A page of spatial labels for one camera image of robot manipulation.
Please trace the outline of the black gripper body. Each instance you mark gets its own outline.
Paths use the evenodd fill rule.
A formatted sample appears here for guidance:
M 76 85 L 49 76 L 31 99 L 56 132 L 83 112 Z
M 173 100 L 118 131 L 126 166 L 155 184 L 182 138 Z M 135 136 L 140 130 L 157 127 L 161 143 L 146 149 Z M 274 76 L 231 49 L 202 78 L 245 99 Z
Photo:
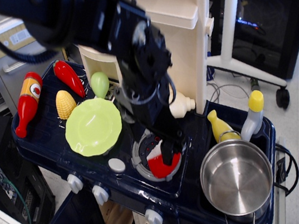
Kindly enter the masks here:
M 148 97 L 136 97 L 124 86 L 116 87 L 114 96 L 121 117 L 131 125 L 135 138 L 142 135 L 142 128 L 146 128 L 169 145 L 185 143 L 185 134 L 169 109 L 168 80 L 158 83 Z

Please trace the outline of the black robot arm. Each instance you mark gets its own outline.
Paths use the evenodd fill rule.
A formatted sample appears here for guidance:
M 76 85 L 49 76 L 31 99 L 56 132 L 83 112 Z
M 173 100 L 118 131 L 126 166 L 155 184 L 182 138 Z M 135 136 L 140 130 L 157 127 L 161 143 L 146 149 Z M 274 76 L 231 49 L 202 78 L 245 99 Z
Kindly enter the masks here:
M 122 75 L 117 101 L 161 137 L 163 162 L 171 165 L 186 144 L 169 110 L 171 54 L 136 0 L 0 0 L 0 15 L 21 19 L 45 48 L 38 54 L 21 54 L 0 41 L 0 50 L 17 61 L 46 62 L 71 44 L 115 56 Z

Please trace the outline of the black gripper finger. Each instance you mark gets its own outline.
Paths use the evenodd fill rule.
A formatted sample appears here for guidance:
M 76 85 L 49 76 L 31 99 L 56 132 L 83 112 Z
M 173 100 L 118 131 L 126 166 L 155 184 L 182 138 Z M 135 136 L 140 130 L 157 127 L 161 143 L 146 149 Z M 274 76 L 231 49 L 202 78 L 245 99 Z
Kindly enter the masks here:
M 160 149 L 162 160 L 165 165 L 172 165 L 174 155 L 181 152 L 177 143 L 170 139 L 163 139 Z

